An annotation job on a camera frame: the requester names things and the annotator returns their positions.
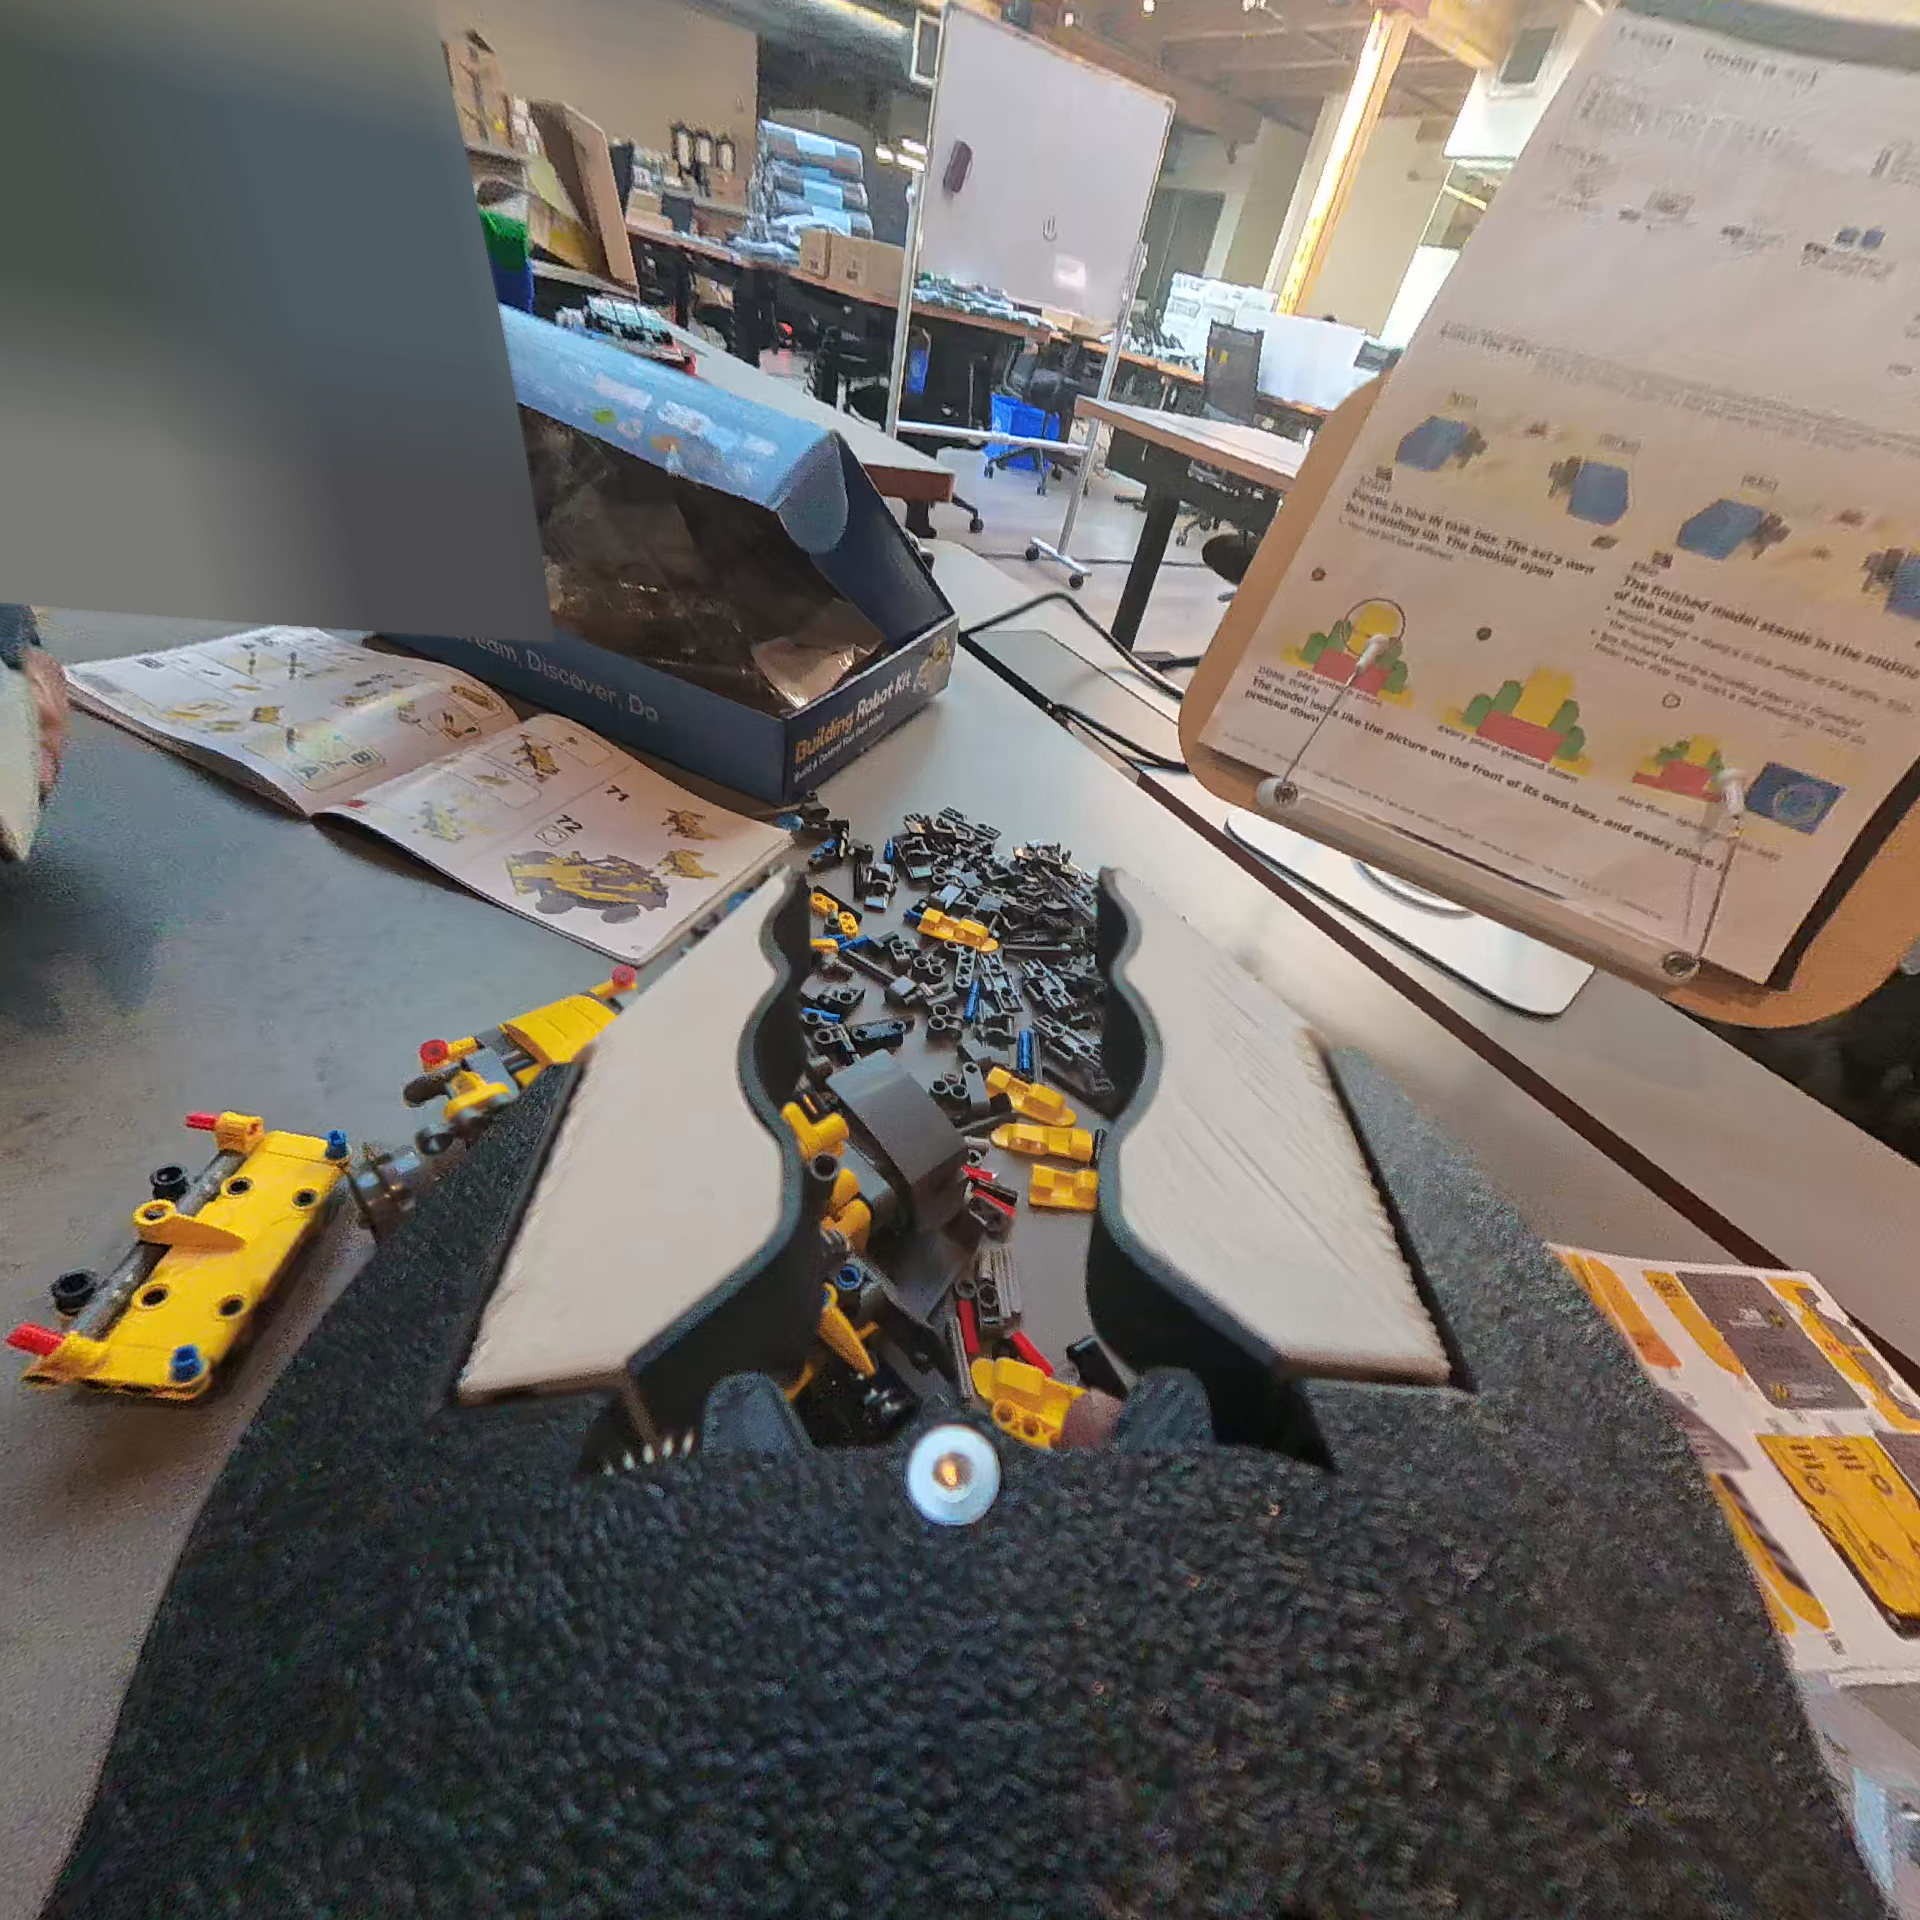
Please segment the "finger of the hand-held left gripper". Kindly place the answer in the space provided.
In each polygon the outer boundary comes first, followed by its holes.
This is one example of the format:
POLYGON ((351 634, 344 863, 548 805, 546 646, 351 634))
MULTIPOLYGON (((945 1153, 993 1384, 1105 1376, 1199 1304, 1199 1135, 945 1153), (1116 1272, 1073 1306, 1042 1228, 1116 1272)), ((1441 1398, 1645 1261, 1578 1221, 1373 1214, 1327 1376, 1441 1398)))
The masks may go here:
POLYGON ((32 854, 41 826, 41 709, 29 674, 3 665, 3 861, 32 854))

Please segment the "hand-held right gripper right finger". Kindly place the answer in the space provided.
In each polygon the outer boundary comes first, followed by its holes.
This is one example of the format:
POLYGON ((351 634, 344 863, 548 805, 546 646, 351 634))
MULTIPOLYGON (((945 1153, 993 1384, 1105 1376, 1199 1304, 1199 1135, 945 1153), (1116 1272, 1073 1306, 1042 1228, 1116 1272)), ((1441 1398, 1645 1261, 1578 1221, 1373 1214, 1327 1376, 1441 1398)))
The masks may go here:
POLYGON ((1095 878, 1103 1056, 1087 1298, 1133 1376, 1184 1373, 1225 1447, 1330 1463, 1308 1388, 1444 1388, 1423 1293, 1329 1047, 1139 874, 1095 878))

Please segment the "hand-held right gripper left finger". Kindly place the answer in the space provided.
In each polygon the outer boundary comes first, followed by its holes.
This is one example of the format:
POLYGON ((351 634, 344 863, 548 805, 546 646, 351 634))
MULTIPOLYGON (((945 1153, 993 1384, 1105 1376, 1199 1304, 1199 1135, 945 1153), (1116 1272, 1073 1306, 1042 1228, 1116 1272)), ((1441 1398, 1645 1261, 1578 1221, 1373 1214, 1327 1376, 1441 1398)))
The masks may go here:
POLYGON ((489 1453, 569 1469, 700 1455, 807 1354, 823 1303, 804 1153, 783 1117, 804 1064, 809 909, 763 879, 567 1066, 453 1390, 489 1453))

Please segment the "yellow brick subassembly blue pins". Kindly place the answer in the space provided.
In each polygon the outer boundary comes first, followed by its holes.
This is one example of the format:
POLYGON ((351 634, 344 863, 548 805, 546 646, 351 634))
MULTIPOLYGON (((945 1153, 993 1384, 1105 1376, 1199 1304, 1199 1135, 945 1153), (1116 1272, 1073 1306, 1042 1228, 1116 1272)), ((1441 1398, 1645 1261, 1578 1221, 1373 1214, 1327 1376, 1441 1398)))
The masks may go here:
MULTIPOLYGON (((339 1127, 317 1135, 265 1127, 247 1160, 217 1152, 212 1135, 201 1134, 201 1167, 170 1164, 151 1174, 119 1261, 56 1286, 58 1322, 41 1328, 107 1337, 119 1390, 25 1388, 196 1402, 223 1384, 335 1212, 352 1166, 352 1135, 339 1127)), ((25 1373, 28 1357, 11 1352, 25 1373)))

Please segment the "yellow toy brick car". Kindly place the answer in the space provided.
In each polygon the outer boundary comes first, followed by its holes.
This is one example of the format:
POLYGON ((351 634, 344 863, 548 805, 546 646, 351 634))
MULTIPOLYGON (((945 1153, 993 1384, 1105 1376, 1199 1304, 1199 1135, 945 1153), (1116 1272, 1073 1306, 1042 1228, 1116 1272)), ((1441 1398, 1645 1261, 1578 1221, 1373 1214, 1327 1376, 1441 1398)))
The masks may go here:
MULTIPOLYGON (((441 1160, 480 1137, 538 1079, 576 1064, 636 994, 636 970, 617 966, 589 991, 554 999, 467 1038, 426 1040, 419 1071, 401 1097, 415 1111, 437 1108, 440 1117, 424 1127, 407 1153, 380 1143, 355 1152, 347 1192, 360 1222, 378 1239, 393 1236, 440 1180, 441 1160)), ((875 1376, 874 1341, 883 1326, 895 1326, 895 1343, 916 1351, 922 1364, 940 1364, 943 1348, 936 1335, 908 1332, 905 1310, 883 1304, 880 1280, 858 1266, 858 1256, 915 1225, 916 1199, 905 1166, 884 1152, 868 1124, 850 1117, 827 1086, 832 1064, 883 1064, 875 1049, 852 1042, 841 1020, 855 1006, 855 991, 802 994, 801 1033, 813 1052, 784 1103, 784 1122, 802 1159, 825 1159, 834 1174, 823 1199, 831 1261, 819 1338, 855 1373, 875 1376)))

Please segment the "pile of dark small bricks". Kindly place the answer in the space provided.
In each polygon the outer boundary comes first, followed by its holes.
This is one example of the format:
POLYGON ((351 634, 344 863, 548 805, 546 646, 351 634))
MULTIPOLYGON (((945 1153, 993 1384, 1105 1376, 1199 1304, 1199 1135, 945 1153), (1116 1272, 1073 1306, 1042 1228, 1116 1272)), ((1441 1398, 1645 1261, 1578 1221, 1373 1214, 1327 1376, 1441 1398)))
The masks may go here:
POLYGON ((1075 1402, 1129 1384, 1083 1298, 1114 1127, 1095 878, 953 806, 875 844, 807 820, 784 1122, 819 1182, 825 1303, 786 1400, 823 1449, 971 1418, 1053 1450, 1075 1402))

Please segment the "brick instruction booklet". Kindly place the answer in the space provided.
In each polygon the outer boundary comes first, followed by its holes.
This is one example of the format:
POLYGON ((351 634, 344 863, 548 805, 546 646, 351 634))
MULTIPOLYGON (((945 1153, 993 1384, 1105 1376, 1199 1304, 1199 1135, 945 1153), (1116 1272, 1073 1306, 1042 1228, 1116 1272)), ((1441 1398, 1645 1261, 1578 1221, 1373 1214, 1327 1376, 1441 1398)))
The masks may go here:
POLYGON ((464 672, 267 625, 79 663, 76 702, 312 823, 647 965, 786 863, 793 834, 698 797, 464 672))

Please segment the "dark blue cardboard box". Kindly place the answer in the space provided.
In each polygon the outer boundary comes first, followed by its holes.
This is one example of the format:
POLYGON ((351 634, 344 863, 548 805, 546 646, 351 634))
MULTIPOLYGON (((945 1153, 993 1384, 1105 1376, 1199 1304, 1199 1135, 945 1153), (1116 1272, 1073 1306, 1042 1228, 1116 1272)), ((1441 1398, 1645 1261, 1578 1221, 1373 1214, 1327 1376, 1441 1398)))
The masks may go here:
POLYGON ((551 612, 548 633, 533 639, 409 633, 403 646, 765 802, 804 794, 946 688, 955 614, 836 432, 607 336, 511 306, 499 314, 520 408, 771 510, 888 646, 789 716, 627 663, 557 629, 551 612))

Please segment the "yellow sticker sheet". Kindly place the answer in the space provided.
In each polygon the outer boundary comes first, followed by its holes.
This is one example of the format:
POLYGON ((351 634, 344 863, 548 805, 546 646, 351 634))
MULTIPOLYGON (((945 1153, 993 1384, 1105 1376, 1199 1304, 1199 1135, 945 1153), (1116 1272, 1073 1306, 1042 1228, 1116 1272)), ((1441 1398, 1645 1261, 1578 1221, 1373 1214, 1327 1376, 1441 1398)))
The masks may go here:
POLYGON ((1919 1679, 1919 1400, 1808 1272, 1553 1253, 1695 1450, 1791 1665, 1919 1679))

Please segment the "clear plastic bag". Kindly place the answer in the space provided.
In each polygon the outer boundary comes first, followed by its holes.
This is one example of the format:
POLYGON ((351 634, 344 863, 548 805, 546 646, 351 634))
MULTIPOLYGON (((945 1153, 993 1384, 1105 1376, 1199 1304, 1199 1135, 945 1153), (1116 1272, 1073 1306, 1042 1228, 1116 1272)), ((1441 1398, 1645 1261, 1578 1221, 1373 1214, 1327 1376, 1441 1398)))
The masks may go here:
POLYGON ((520 432, 557 629, 771 716, 884 650, 771 510, 531 407, 520 432))

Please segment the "wooden board with printed sheet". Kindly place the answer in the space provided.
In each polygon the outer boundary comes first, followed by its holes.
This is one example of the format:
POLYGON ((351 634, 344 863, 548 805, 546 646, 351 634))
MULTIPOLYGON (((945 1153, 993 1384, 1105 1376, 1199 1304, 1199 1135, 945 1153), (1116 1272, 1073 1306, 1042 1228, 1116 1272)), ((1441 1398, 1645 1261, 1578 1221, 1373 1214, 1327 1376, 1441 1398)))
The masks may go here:
POLYGON ((1915 5, 1616 5, 1184 697, 1219 799, 1728 1023, 1915 946, 1915 5))

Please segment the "wooden top table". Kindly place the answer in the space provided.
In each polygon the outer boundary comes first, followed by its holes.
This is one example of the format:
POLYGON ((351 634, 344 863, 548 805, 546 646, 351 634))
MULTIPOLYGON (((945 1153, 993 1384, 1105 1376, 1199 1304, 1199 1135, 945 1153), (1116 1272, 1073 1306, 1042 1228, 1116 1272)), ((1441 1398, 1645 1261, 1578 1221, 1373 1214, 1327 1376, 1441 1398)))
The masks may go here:
POLYGON ((1180 517, 1211 521, 1227 536, 1232 560, 1224 577, 1236 585, 1306 463, 1308 446, 1250 423, 1120 400, 1080 400, 1076 415, 1108 430, 1112 463, 1143 492, 1143 529, 1112 624, 1120 646, 1133 650, 1180 517))

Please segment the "blue storage bin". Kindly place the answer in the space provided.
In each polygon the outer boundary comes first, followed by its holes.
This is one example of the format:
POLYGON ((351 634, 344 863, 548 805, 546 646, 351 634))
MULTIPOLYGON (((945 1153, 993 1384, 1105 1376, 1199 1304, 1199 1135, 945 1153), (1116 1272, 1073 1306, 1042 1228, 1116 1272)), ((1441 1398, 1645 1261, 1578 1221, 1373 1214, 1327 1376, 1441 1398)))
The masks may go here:
POLYGON ((1039 474, 1039 492, 1045 494, 1064 462, 1039 444, 1073 440, 1076 400, 1080 390, 1071 381, 1041 381, 1031 392, 996 390, 989 397, 993 434, 983 448, 980 474, 994 480, 1005 471, 1031 471, 1039 474))

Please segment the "rolling whiteboard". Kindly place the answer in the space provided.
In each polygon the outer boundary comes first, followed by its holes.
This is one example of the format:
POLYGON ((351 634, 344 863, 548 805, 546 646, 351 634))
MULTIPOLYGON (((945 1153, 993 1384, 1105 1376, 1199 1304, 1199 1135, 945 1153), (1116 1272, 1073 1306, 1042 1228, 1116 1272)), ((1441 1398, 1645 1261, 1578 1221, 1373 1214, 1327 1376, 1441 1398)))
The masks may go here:
POLYGON ((1095 322, 1120 369, 1170 95, 965 5, 945 5, 922 177, 908 191, 884 426, 899 430, 922 269, 1095 322))

